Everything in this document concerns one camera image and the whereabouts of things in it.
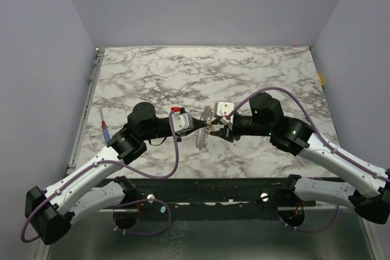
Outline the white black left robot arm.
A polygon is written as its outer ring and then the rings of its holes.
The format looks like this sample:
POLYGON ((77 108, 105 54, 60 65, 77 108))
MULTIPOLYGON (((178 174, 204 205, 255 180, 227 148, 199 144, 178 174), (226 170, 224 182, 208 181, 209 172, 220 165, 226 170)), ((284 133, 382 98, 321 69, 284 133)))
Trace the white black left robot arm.
POLYGON ((193 118, 184 108, 172 107, 168 117, 158 118, 151 103, 136 104, 123 128, 89 162, 53 185, 44 189, 34 186, 28 190, 21 241, 31 242, 26 239, 25 232, 28 226, 32 226, 36 238, 51 245, 61 239, 70 230, 72 221, 86 211, 115 205, 130 207, 135 194, 119 183, 114 183, 113 192, 105 191, 103 197, 92 189, 109 175, 122 168, 129 169, 129 164, 147 150, 147 141, 172 137, 177 150, 179 137, 206 126, 205 121, 193 118))

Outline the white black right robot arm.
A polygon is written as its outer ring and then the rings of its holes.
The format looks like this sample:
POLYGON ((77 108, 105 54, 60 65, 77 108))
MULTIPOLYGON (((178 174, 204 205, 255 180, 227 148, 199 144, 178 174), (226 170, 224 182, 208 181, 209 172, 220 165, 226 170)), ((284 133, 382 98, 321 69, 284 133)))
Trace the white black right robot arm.
POLYGON ((249 99, 251 114, 243 116, 231 102, 214 108, 213 136, 234 142, 242 136, 268 136, 278 150, 309 160, 340 181, 318 181, 290 176, 292 185, 280 190, 281 201, 293 206, 302 201, 320 201, 352 208, 360 217, 385 224, 389 218, 389 171, 368 163, 326 139, 306 121, 284 115, 280 101, 262 92, 249 99))

